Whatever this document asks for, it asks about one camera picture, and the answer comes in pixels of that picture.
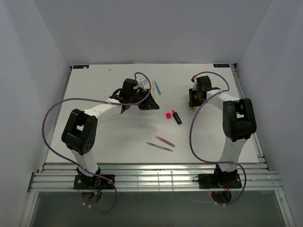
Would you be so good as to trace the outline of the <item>thin yellow pen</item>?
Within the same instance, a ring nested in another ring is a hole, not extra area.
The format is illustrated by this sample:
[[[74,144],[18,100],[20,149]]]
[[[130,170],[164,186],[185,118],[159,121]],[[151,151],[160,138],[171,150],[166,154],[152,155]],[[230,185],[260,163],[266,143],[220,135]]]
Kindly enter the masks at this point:
[[[155,86],[155,81],[152,82],[152,97],[153,97],[153,99],[156,98],[156,86]]]

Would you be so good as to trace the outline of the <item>blue pen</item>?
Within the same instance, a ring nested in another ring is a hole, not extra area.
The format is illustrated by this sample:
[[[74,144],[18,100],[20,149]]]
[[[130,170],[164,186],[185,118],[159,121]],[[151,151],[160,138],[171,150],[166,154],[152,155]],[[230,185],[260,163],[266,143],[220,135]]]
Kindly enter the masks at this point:
[[[159,86],[158,86],[158,84],[157,84],[156,81],[154,82],[154,85],[155,85],[155,87],[156,87],[156,90],[157,90],[158,94],[161,95],[160,88],[159,88]]]

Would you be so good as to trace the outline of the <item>black pink highlighter body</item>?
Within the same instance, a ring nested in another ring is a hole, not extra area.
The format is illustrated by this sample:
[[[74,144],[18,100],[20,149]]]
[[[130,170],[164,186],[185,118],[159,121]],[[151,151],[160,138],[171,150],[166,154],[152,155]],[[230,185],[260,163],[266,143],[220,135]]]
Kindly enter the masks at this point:
[[[178,125],[182,124],[182,120],[176,111],[172,110],[172,116]]]

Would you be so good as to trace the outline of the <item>pink highlighter cap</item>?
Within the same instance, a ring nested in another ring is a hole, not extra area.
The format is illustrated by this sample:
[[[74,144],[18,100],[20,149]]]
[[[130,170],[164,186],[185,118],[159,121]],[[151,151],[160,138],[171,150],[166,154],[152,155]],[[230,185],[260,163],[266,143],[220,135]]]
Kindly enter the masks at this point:
[[[171,113],[166,113],[166,118],[167,119],[170,119],[172,116],[171,116]]]

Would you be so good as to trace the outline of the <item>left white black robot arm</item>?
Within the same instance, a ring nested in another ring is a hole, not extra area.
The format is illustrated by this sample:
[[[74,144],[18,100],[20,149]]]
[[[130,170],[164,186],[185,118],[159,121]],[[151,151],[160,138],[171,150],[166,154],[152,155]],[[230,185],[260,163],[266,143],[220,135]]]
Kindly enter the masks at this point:
[[[131,104],[138,103],[140,110],[158,110],[160,107],[151,95],[147,79],[125,79],[105,103],[87,110],[74,109],[65,125],[61,140],[71,150],[80,165],[77,168],[82,182],[90,189],[100,185],[101,170],[97,165],[92,148],[98,126],[106,120],[122,114]]]

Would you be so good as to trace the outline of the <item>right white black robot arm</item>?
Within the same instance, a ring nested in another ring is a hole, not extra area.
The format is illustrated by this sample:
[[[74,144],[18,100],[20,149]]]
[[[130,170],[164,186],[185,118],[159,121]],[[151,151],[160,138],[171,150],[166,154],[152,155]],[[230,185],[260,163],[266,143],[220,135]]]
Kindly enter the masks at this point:
[[[199,174],[196,181],[201,189],[240,189],[242,184],[236,164],[245,143],[257,129],[252,101],[229,95],[229,89],[213,87],[207,74],[201,72],[192,77],[194,85],[189,89],[189,106],[201,109],[211,104],[222,111],[225,143],[219,161],[212,162],[214,172]]]

